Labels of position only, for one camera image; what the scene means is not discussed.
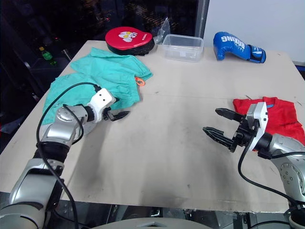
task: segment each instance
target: teal towel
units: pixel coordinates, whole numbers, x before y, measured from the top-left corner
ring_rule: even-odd
[[[120,100],[111,108],[123,109],[140,100],[135,77],[147,80],[153,74],[134,56],[120,56],[104,50],[92,48],[91,53],[71,63],[76,73],[57,77],[50,86],[50,92],[44,104],[43,112],[68,87],[81,82],[96,83],[108,89]],[[49,110],[42,124],[50,124],[55,120],[56,110],[63,104],[86,105],[95,94],[92,85],[79,85],[64,94]]]

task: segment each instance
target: plastic container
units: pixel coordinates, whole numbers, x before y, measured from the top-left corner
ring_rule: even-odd
[[[203,39],[168,34],[162,44],[165,57],[177,61],[198,62],[203,52]]]

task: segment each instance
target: blue boxing glove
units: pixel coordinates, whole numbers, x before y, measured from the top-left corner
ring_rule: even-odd
[[[266,60],[266,52],[256,46],[245,44],[240,39],[228,32],[218,32],[214,36],[214,52],[217,60],[224,59],[226,52],[255,63],[264,63]]]

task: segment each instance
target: red shirt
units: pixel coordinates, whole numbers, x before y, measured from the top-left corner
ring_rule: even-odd
[[[247,114],[251,104],[266,102],[268,111],[268,123],[266,132],[292,137],[305,145],[305,134],[296,118],[295,105],[292,102],[280,100],[276,97],[263,99],[234,99],[235,111],[242,115]]]

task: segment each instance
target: green bottle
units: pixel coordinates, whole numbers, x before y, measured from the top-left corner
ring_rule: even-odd
[[[49,63],[51,65],[56,65],[57,62],[56,60],[54,60],[53,56],[51,55],[51,53],[49,53],[48,51],[46,51],[43,47],[39,47],[39,50],[41,51],[41,54],[43,56],[43,58],[47,61],[49,61]]]

